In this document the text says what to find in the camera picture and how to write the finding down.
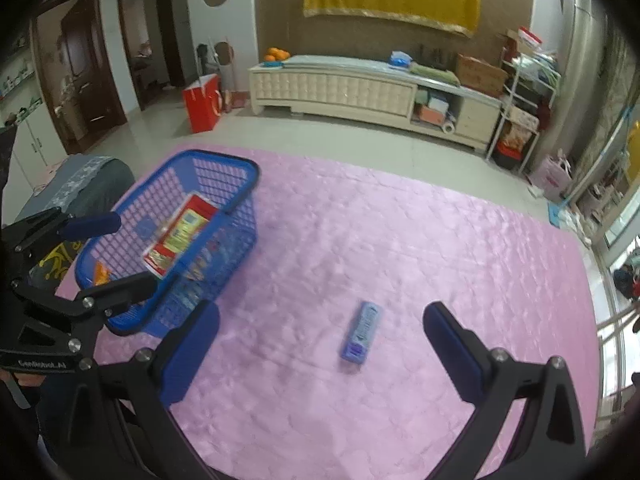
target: person's hand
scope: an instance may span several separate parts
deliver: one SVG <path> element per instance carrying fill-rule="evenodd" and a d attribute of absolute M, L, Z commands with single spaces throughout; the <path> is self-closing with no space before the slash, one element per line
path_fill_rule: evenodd
<path fill-rule="evenodd" d="M 34 374 L 16 374 L 15 378 L 17 379 L 18 384 L 20 384 L 20 386 L 24 386 L 27 388 L 37 388 L 44 382 L 45 376 L 34 375 Z M 11 379 L 11 374 L 6 370 L 2 370 L 2 368 L 0 368 L 0 380 L 6 383 L 10 379 Z"/>

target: beige curtain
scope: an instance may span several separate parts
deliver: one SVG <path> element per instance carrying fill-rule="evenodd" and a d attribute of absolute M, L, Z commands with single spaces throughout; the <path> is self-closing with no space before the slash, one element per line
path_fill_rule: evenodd
<path fill-rule="evenodd" d="M 602 149 L 614 133 L 625 109 L 635 103 L 638 98 L 638 88 L 636 88 L 636 78 L 634 77 L 637 67 L 636 56 L 620 31 L 616 29 L 613 34 L 611 62 L 607 77 L 607 95 L 598 117 L 595 133 L 574 168 L 572 184 L 565 192 L 566 194 L 580 185 L 580 181 L 596 163 Z M 592 183 L 583 184 L 581 187 L 586 189 L 588 184 Z"/>

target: pink quilted mat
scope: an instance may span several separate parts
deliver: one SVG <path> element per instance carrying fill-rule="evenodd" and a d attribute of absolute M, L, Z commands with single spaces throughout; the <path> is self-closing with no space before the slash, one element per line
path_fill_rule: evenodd
<path fill-rule="evenodd" d="M 564 356 L 590 441 L 598 344 L 573 235 L 380 171 L 208 148 L 262 168 L 258 243 L 220 296 L 220 334 L 171 408 L 209 465 L 241 480 L 425 478 L 472 412 L 422 332 L 434 300 L 489 348 L 532 362 Z M 72 289 L 66 280 L 64 294 Z M 357 367 L 339 353 L 363 300 L 383 315 Z M 156 344 L 103 330 L 96 357 L 126 360 Z M 499 464 L 521 408 L 484 473 Z"/>

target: pile of oranges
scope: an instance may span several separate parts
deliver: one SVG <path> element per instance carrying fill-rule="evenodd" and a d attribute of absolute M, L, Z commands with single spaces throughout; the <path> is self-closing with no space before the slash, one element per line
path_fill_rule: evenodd
<path fill-rule="evenodd" d="M 264 56 L 265 61 L 284 61 L 285 59 L 289 59 L 291 54 L 286 50 L 280 50 L 279 48 L 275 48 L 272 46 L 269 50 L 267 50 L 267 55 Z"/>

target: white floor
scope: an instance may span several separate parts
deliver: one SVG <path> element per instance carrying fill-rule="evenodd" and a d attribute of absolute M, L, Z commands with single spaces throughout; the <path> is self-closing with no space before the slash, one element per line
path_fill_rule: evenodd
<path fill-rule="evenodd" d="M 178 144 L 202 142 L 317 156 L 388 171 L 448 187 L 548 221 L 546 201 L 534 199 L 524 180 L 487 164 L 455 144 L 419 134 L 317 116 L 292 117 L 286 110 L 267 110 L 255 117 L 248 109 L 224 115 L 215 129 L 191 134 L 179 92 L 168 92 L 129 123 L 109 134 L 91 151 L 120 158 L 141 176 Z M 593 253 L 580 244 L 594 301 L 596 322 L 609 307 Z"/>

